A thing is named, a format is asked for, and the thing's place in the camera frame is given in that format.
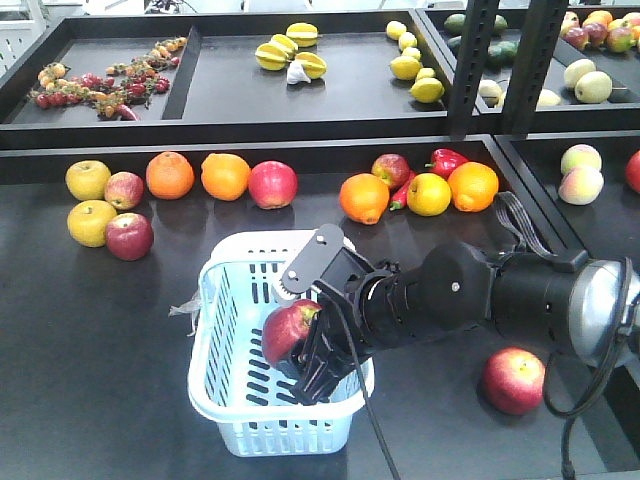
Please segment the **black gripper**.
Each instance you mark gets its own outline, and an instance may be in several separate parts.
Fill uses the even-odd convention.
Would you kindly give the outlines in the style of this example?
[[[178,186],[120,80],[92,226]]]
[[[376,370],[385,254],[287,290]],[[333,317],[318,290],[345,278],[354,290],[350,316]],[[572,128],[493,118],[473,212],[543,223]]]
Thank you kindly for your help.
[[[326,400],[340,381],[378,351],[425,338],[425,265],[401,271],[373,265],[349,248],[313,282],[323,308],[295,354],[298,403]]]

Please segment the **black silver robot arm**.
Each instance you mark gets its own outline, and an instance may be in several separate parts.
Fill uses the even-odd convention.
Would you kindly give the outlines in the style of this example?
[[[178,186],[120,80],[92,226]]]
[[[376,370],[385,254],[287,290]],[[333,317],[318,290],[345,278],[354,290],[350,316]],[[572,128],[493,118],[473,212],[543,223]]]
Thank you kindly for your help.
[[[629,261],[515,252],[491,258],[466,243],[432,249],[408,271],[375,266],[353,249],[307,244],[284,287],[315,289],[322,307],[294,350],[302,404],[327,398],[374,353],[474,326],[607,375],[639,354],[639,277]]]

